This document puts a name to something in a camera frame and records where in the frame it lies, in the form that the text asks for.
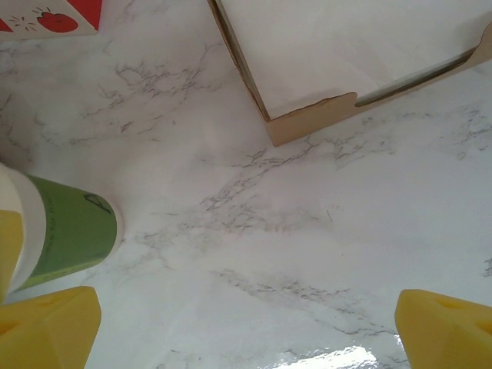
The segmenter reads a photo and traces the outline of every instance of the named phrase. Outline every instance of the brown cardboard edge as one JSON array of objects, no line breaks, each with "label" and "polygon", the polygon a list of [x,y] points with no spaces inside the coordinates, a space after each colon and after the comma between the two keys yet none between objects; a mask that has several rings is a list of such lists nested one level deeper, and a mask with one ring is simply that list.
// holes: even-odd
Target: brown cardboard edge
[{"label": "brown cardboard edge", "polygon": [[465,53],[461,58],[450,63],[446,67],[431,72],[430,74],[411,82],[409,85],[405,85],[382,95],[372,102],[357,106],[357,93],[351,92],[334,98],[326,98],[315,104],[291,111],[281,117],[270,119],[270,115],[264,105],[260,92],[254,83],[246,58],[242,53],[241,46],[239,45],[231,23],[225,14],[221,0],[208,0],[208,4],[210,5],[215,21],[217,22],[231,57],[239,69],[244,84],[248,88],[265,120],[267,132],[275,146],[286,144],[305,135],[319,131],[322,128],[326,128],[355,115],[359,115],[360,113],[376,108],[379,105],[385,104],[410,92],[431,85],[437,81],[492,59],[492,23],[490,23],[484,31],[480,44],[475,49]]},{"label": "brown cardboard edge", "polygon": [[228,47],[229,54],[231,54],[234,64],[236,64],[236,67],[241,74],[241,78],[244,84],[248,88],[249,93],[256,103],[256,106],[260,110],[261,115],[263,115],[264,120],[270,121],[271,119],[270,115],[268,114],[268,110],[263,102],[263,99],[261,98],[258,87],[254,82],[253,75],[249,69],[248,63],[246,62],[246,58],[244,57],[241,46],[239,45],[239,41],[236,38],[236,34],[234,33],[234,29],[229,22],[229,18],[227,17],[221,0],[208,0],[208,5],[212,10],[215,22],[217,23],[217,26],[221,31],[222,38],[224,39],[224,42]]},{"label": "brown cardboard edge", "polygon": [[386,104],[395,98],[431,85],[466,69],[473,68],[491,59],[492,23],[487,26],[480,44],[474,50],[471,50],[463,58],[451,63],[440,71],[426,75],[410,85],[406,85],[387,94],[383,98],[379,98],[375,102],[362,106],[357,106],[357,94],[355,92],[335,98],[326,98],[316,104],[267,121],[265,123],[267,131],[275,146],[282,145],[372,108],[376,108],[379,105]]}]

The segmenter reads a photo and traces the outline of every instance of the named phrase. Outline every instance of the green paper cup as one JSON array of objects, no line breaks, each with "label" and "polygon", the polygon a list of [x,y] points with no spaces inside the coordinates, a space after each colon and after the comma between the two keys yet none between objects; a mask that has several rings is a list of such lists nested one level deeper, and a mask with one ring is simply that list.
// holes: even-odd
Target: green paper cup
[{"label": "green paper cup", "polygon": [[119,211],[103,197],[6,171],[22,205],[24,243],[9,291],[93,267],[120,245]]}]

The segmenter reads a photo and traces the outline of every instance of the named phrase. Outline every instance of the cardboard box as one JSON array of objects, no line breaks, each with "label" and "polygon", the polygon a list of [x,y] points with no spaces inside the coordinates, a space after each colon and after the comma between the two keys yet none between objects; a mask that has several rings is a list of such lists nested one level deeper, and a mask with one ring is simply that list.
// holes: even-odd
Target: cardboard box
[{"label": "cardboard box", "polygon": [[102,0],[1,0],[0,41],[97,33]]},{"label": "cardboard box", "polygon": [[357,102],[357,93],[351,92],[345,95],[323,99],[316,104],[291,111],[278,118],[271,118],[254,82],[246,58],[234,34],[234,29],[231,26],[221,0],[208,0],[208,3],[214,14],[215,21],[220,28],[222,37],[231,53],[231,57],[260,110],[265,120],[268,134],[276,146],[309,135],[329,125],[343,121],[411,91],[423,88],[431,83],[492,59],[492,24],[490,24],[484,31],[482,42],[477,48],[466,52],[458,60],[453,61],[439,70],[414,79],[404,87],[384,91],[380,95],[363,103]]}]

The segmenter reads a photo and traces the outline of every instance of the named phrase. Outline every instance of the yellow plastic block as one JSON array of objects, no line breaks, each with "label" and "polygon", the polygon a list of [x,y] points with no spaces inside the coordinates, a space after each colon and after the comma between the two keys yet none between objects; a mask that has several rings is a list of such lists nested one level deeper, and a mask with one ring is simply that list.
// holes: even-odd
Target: yellow plastic block
[{"label": "yellow plastic block", "polygon": [[0,368],[82,369],[101,323],[94,288],[0,307]]},{"label": "yellow plastic block", "polygon": [[0,210],[0,303],[7,295],[23,239],[22,216],[15,211]]},{"label": "yellow plastic block", "polygon": [[413,369],[492,367],[492,307],[406,290],[395,320]]}]

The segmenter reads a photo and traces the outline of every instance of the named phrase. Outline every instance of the marble countertop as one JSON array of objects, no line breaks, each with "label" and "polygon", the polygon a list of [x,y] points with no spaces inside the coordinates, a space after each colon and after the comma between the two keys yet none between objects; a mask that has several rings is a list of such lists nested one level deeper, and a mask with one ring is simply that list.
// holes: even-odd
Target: marble countertop
[{"label": "marble countertop", "polygon": [[0,158],[119,204],[87,368],[408,368],[397,297],[492,305],[492,63],[273,148],[206,2],[0,44]]}]

